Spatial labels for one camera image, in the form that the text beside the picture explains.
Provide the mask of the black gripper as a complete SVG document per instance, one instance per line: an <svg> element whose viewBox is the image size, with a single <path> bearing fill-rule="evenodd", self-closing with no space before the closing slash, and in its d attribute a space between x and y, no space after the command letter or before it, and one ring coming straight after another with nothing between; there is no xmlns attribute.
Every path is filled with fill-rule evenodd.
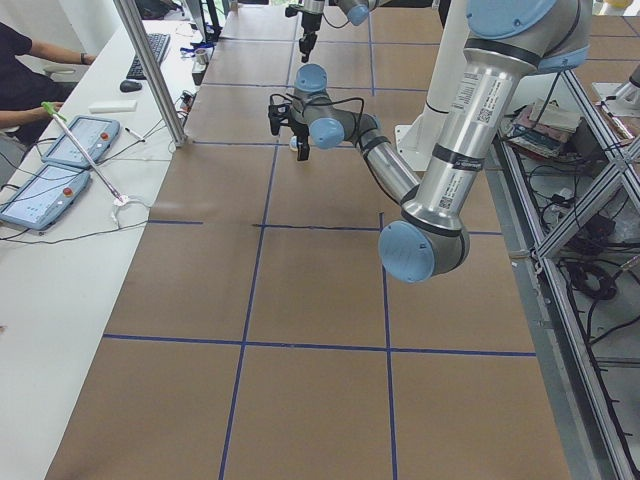
<svg viewBox="0 0 640 480"><path fill-rule="evenodd" d="M301 53L301 61L308 62L317 41L317 32L321 28L321 14L303 12L301 25L303 35L298 40L299 51Z"/></svg>
<svg viewBox="0 0 640 480"><path fill-rule="evenodd" d="M296 137L297 146L297 160L307 161L310 155L309 146L309 129L305 123L298 122L297 120L291 121L291 130Z"/></svg>

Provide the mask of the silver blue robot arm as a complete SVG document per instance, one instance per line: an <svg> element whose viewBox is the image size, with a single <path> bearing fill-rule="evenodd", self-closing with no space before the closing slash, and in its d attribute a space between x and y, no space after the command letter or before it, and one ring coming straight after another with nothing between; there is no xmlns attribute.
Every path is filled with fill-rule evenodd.
<svg viewBox="0 0 640 480"><path fill-rule="evenodd" d="M298 14L302 16L303 34L298 40L302 63L308 63L310 60L310 55L317 41L317 34L321 29L324 10L329 4L330 1L325 0L294 1L285 9L287 18L295 17ZM372 11L386 4L386 1L346 0L334 1L334 4L345 15L348 23L358 26L369 17Z"/></svg>
<svg viewBox="0 0 640 480"><path fill-rule="evenodd" d="M374 117L338 108L323 67L299 68L285 115L299 150L351 143L401 208L401 220L386 226L378 241L389 274L415 283L464 262L470 240L460 211L519 82L583 63L591 15L588 1L451 2L440 51L464 58L466 66L423 176L381 134Z"/></svg>

